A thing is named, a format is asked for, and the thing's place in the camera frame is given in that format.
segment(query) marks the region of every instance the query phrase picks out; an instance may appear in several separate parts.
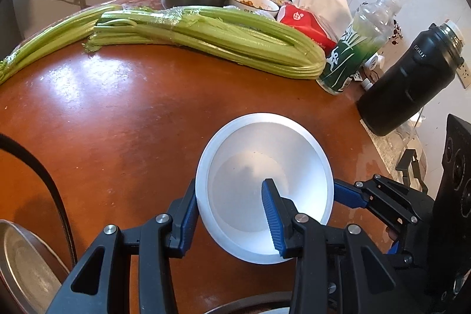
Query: brown table surface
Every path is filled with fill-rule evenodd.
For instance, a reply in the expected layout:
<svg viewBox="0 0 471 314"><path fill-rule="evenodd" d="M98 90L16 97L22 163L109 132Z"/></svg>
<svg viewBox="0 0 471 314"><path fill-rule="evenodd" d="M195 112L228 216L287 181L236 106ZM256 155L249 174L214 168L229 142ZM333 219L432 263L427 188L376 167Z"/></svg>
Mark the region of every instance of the brown table surface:
<svg viewBox="0 0 471 314"><path fill-rule="evenodd" d="M159 0L120 0L131 7ZM0 130L27 147L54 178L78 255L107 224L125 229L183 196L211 137L238 116L271 112L308 129L334 177L387 175L360 124L352 84L340 96L316 81L291 80L188 49L121 45L84 53L80 43L28 66L0 86ZM0 153L0 218L43 238L70 265L46 187L19 160ZM356 222L382 249L384 225L364 210L334 203L329 224ZM137 312L136 260L131 308ZM239 298L291 290L294 263L253 265L232 257L201 221L183 260L171 261L181 314L204 313Z"/></svg>

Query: celery stalk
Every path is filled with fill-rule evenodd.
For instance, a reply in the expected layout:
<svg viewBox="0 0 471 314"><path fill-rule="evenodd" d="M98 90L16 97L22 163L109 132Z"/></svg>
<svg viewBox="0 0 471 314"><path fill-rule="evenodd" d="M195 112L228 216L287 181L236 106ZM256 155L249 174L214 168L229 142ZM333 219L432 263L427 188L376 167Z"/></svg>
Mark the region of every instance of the celery stalk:
<svg viewBox="0 0 471 314"><path fill-rule="evenodd" d="M103 12L118 9L122 7L106 5L85 10L46 28L25 41L0 61L0 84L37 59L88 37L93 33L93 27Z"/></svg>
<svg viewBox="0 0 471 314"><path fill-rule="evenodd" d="M105 12L87 47L96 50L100 45L137 42L136 36L148 39L146 43L183 45L294 79L315 79L326 63L323 50L289 26L239 10L206 6Z"/></svg>
<svg viewBox="0 0 471 314"><path fill-rule="evenodd" d="M85 48L85 52L95 52L98 51L103 45L109 44L170 44L170 42L158 39L150 39L132 33L100 33L96 36L90 36L89 41L83 43L82 45Z"/></svg>

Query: white bowl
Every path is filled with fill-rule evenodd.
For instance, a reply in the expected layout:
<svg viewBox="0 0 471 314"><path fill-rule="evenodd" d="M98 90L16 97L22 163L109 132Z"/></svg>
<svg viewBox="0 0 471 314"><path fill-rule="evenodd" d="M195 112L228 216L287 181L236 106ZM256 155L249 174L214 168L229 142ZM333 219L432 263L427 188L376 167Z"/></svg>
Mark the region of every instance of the white bowl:
<svg viewBox="0 0 471 314"><path fill-rule="evenodd" d="M321 224L327 224L334 202L327 157L298 123L254 113L223 126L198 164L198 208L218 245L255 264L285 261L273 245L263 210L261 184L266 178L274 180L282 197Z"/></svg>
<svg viewBox="0 0 471 314"><path fill-rule="evenodd" d="M290 308L277 308L277 309L263 311L260 314L288 314L289 312L290 312Z"/></svg>
<svg viewBox="0 0 471 314"><path fill-rule="evenodd" d="M246 4L241 3L240 1L250 1L253 3L254 7L247 6ZM237 6L241 10L248 12L256 12L260 9L267 11L270 15L276 18L280 7L270 0L229 0L229 4Z"/></svg>

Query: electrical outlet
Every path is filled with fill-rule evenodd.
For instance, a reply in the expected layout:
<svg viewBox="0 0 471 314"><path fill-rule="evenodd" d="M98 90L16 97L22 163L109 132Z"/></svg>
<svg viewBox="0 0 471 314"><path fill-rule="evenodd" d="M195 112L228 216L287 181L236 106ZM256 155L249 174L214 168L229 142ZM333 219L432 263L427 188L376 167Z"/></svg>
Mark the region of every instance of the electrical outlet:
<svg viewBox="0 0 471 314"><path fill-rule="evenodd" d="M463 63L463 65L456 70L456 73L460 77L463 87L465 89L468 88L471 85L471 72L466 62Z"/></svg>

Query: screw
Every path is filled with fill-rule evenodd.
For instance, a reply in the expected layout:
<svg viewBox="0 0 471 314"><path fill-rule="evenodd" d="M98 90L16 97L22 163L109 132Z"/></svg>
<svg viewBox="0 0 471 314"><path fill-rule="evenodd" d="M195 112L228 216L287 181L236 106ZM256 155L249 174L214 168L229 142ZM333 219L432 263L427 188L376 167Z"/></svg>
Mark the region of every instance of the screw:
<svg viewBox="0 0 471 314"><path fill-rule="evenodd" d="M113 234L114 232L116 232L117 230L117 227L116 225L107 225L105 226L105 228L103 229L103 232L105 232L105 234Z"/></svg>
<svg viewBox="0 0 471 314"><path fill-rule="evenodd" d="M329 294L334 293L337 290L337 285L333 282L329 282L329 286L327 287L327 291Z"/></svg>
<svg viewBox="0 0 471 314"><path fill-rule="evenodd" d="M360 234L361 232L361 228L356 224L349 225L347 230L350 234Z"/></svg>
<svg viewBox="0 0 471 314"><path fill-rule="evenodd" d="M309 221L309 216L305 215L304 213L298 213L294 216L294 219L296 220L296 222L304 224L305 222Z"/></svg>
<svg viewBox="0 0 471 314"><path fill-rule="evenodd" d="M167 213L162 213L161 215L158 215L155 220L159 223L159 224L163 224L164 222L167 222L168 220L170 220L170 216L167 214Z"/></svg>
<svg viewBox="0 0 471 314"><path fill-rule="evenodd" d="M412 256L410 254L406 254L404 256L404 262L408 265L410 265L412 263Z"/></svg>

